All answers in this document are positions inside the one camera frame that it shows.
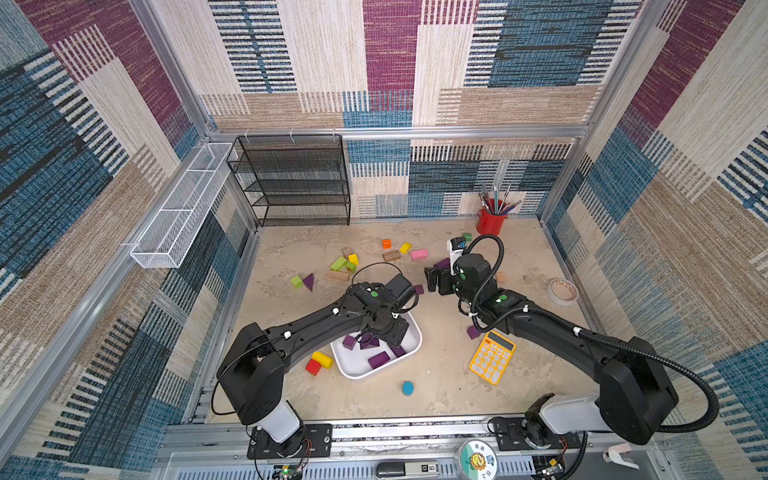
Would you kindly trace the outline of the long purple brick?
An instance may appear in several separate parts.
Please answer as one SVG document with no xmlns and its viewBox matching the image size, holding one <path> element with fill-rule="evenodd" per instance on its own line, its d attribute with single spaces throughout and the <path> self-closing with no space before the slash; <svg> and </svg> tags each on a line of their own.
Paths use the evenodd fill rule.
<svg viewBox="0 0 768 480">
<path fill-rule="evenodd" d="M 386 351 L 381 351 L 376 355 L 367 359 L 368 364 L 372 370 L 376 370 L 386 365 L 391 360 L 390 355 Z"/>
</svg>

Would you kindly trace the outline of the small purple cube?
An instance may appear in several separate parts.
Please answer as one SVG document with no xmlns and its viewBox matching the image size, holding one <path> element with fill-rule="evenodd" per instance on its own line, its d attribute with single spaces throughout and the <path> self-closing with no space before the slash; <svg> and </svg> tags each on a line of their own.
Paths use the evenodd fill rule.
<svg viewBox="0 0 768 480">
<path fill-rule="evenodd" d="M 350 336 L 350 335 L 347 335 L 347 336 L 344 338 L 344 340 L 343 340 L 342 344 L 343 344 L 343 346 L 344 346 L 346 349 L 348 349 L 348 350 L 352 351 L 352 350 L 355 348 L 355 346 L 357 345 L 357 340 L 356 340 L 354 337 L 352 337 L 352 336 Z"/>
</svg>

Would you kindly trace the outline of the white plastic storage bin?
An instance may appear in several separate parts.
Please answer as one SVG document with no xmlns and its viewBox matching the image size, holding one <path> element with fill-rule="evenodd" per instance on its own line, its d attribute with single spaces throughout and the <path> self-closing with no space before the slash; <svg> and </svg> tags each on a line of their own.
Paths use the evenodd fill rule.
<svg viewBox="0 0 768 480">
<path fill-rule="evenodd" d="M 377 346 L 362 349 L 355 341 L 358 332 L 331 342 L 331 351 L 341 374 L 349 380 L 363 380 L 415 355 L 422 346 L 422 332 L 411 314 L 405 314 L 403 318 L 408 329 L 399 347 L 391 347 L 380 340 Z"/>
</svg>

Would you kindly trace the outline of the purple triangular prism block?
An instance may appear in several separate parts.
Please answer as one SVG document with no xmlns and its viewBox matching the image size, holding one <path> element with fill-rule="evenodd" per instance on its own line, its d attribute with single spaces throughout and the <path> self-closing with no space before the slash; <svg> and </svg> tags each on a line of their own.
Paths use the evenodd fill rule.
<svg viewBox="0 0 768 480">
<path fill-rule="evenodd" d="M 315 277 L 314 277 L 314 274 L 313 274 L 313 273 L 310 273 L 308 276 L 306 276 L 306 277 L 303 279 L 303 284 L 304 284 L 304 286 L 305 286 L 305 287 L 306 287 L 308 290 L 310 290 L 310 291 L 313 291 L 313 290 L 314 290 L 314 282 L 315 282 Z"/>
</svg>

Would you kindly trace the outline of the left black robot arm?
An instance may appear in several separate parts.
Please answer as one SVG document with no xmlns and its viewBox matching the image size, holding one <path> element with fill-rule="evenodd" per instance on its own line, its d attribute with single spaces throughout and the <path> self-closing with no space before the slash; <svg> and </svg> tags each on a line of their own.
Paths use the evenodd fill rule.
<svg viewBox="0 0 768 480">
<path fill-rule="evenodd" d="M 304 424 L 282 398 L 285 375 L 296 363 L 325 345 L 357 332 L 400 345 L 408 331 L 405 315 L 418 305 L 419 294 L 404 275 L 388 283 L 355 283 L 329 305 L 298 320 L 262 329 L 241 329 L 216 372 L 234 413 L 255 425 L 282 447 L 298 449 Z"/>
</svg>

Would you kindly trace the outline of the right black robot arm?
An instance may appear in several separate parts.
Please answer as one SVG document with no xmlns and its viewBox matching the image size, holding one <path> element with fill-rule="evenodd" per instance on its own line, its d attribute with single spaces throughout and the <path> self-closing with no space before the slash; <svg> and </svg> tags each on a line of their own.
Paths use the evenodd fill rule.
<svg viewBox="0 0 768 480">
<path fill-rule="evenodd" d="M 476 241 L 456 237 L 448 242 L 449 263 L 424 270 L 427 288 L 454 295 L 459 311 L 481 333 L 504 333 L 530 341 L 567 361 L 598 386 L 593 399 L 578 414 L 567 409 L 571 401 L 544 395 L 534 407 L 535 418 L 551 432 L 578 429 L 611 431 L 634 443 L 645 444 L 655 433 L 684 434 L 702 430 L 718 417 L 720 403 L 712 386 L 699 374 L 660 356 L 650 343 L 633 337 L 623 341 L 593 332 L 538 306 L 524 295 L 499 287 L 496 274 L 504 250 L 489 263 L 475 253 Z M 702 416 L 683 424 L 666 424 L 679 396 L 669 371 L 689 379 L 703 393 L 707 406 Z"/>
</svg>

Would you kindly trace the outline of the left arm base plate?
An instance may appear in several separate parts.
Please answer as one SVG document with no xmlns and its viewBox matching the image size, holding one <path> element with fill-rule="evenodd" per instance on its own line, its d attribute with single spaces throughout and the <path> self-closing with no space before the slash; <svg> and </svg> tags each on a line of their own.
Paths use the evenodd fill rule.
<svg viewBox="0 0 768 480">
<path fill-rule="evenodd" d="M 330 423 L 302 424 L 287 440 L 276 442 L 260 427 L 250 434 L 249 460 L 302 459 L 330 456 L 333 426 Z"/>
</svg>

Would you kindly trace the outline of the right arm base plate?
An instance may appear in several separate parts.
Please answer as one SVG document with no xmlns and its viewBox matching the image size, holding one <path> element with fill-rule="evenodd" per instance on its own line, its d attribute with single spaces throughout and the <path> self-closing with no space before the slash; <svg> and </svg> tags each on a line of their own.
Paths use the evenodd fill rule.
<svg viewBox="0 0 768 480">
<path fill-rule="evenodd" d="M 489 433 L 496 439 L 501 451 L 578 449 L 582 445 L 580 434 L 555 434 L 542 422 L 525 417 L 494 416 L 487 421 Z"/>
</svg>

